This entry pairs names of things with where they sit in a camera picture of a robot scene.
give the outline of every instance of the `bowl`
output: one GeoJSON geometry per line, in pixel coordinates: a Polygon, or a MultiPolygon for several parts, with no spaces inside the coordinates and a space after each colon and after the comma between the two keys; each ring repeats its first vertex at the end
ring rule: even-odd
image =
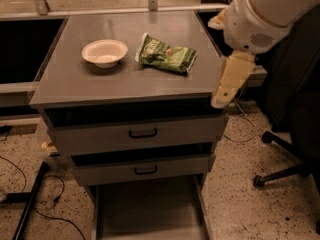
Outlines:
{"type": "Polygon", "coordinates": [[[127,54],[128,47],[117,40],[99,40],[82,50],[82,57],[99,68],[111,68],[127,54]]]}

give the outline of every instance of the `black handle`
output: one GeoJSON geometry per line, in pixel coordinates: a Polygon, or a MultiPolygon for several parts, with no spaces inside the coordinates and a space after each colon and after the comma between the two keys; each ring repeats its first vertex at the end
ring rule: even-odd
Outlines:
{"type": "Polygon", "coordinates": [[[151,134],[143,134],[143,135],[134,135],[131,130],[129,130],[129,137],[132,139],[140,139],[140,138],[150,138],[154,137],[158,134],[158,129],[154,128],[151,134]]]}
{"type": "Polygon", "coordinates": [[[136,168],[134,167],[134,173],[137,175],[145,175],[145,174],[153,174],[158,171],[158,166],[154,166],[154,168],[136,168]]]}

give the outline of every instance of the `floor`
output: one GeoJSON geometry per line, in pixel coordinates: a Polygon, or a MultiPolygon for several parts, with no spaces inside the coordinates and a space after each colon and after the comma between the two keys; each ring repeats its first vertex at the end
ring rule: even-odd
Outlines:
{"type": "MultiPolygon", "coordinates": [[[[311,177],[292,176],[269,183],[262,189],[252,185],[256,173],[262,175],[297,163],[276,144],[263,144],[261,135],[270,130],[268,118],[255,102],[244,102],[240,115],[229,108],[230,118],[216,149],[217,159],[202,189],[211,230],[216,240],[238,239],[319,239],[315,221],[320,218],[320,199],[311,177]]],[[[17,165],[26,175],[24,191],[30,191],[46,154],[38,141],[39,118],[1,118],[0,126],[12,129],[0,142],[0,156],[17,165]]],[[[289,140],[287,133],[279,134],[289,140]]],[[[94,204],[82,187],[64,168],[64,161],[51,162],[35,204],[50,217],[72,221],[85,239],[91,239],[94,204]]],[[[0,187],[5,192],[24,188],[21,172],[7,160],[0,159],[0,187]]],[[[12,239],[24,204],[7,204],[0,208],[0,239],[12,239]]],[[[70,222],[48,219],[32,212],[25,239],[83,239],[70,222]]]]}

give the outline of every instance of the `countertop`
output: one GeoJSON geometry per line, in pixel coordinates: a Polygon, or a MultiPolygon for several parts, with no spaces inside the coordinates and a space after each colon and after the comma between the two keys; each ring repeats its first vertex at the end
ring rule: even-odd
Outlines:
{"type": "Polygon", "coordinates": [[[194,11],[74,15],[56,45],[30,105],[68,107],[161,100],[168,97],[210,96],[218,84],[220,56],[194,11]],[[172,46],[197,50],[187,75],[143,66],[134,59],[147,32],[172,46]],[[82,49],[100,39],[128,46],[127,55],[112,69],[86,62],[82,49]]]}

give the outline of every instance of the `green package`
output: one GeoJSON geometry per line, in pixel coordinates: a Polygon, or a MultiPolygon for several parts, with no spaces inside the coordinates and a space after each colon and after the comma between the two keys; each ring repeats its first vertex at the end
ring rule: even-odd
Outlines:
{"type": "Polygon", "coordinates": [[[170,46],[147,33],[142,37],[135,60],[143,65],[152,65],[179,73],[188,73],[197,55],[196,50],[170,46]]]}

